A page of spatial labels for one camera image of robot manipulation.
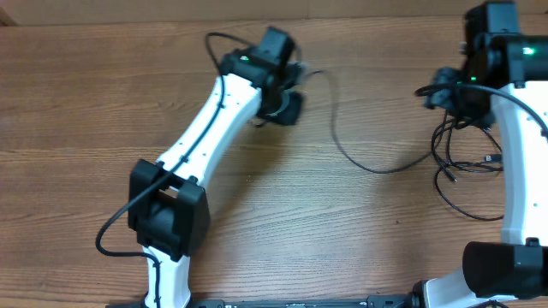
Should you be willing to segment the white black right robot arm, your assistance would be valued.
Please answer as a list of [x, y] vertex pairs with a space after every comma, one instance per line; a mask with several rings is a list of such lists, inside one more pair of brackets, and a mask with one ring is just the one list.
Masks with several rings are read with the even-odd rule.
[[503, 306], [547, 293], [547, 39], [527, 36], [512, 1], [487, 1], [464, 17], [466, 60], [421, 87], [429, 109], [455, 128], [497, 124], [505, 211], [498, 243], [472, 241], [453, 273], [414, 287], [413, 307]]

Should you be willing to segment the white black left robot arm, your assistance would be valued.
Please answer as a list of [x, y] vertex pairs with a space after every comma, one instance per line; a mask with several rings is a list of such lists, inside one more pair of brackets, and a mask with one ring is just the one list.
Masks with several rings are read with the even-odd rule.
[[128, 226], [148, 262], [148, 292], [139, 307], [188, 307], [191, 256], [211, 216], [206, 188], [235, 136], [254, 117], [293, 126], [304, 98], [295, 90], [305, 70], [285, 31], [268, 27], [258, 44], [245, 41], [213, 63], [209, 98], [185, 133], [153, 162], [139, 160], [129, 176]]

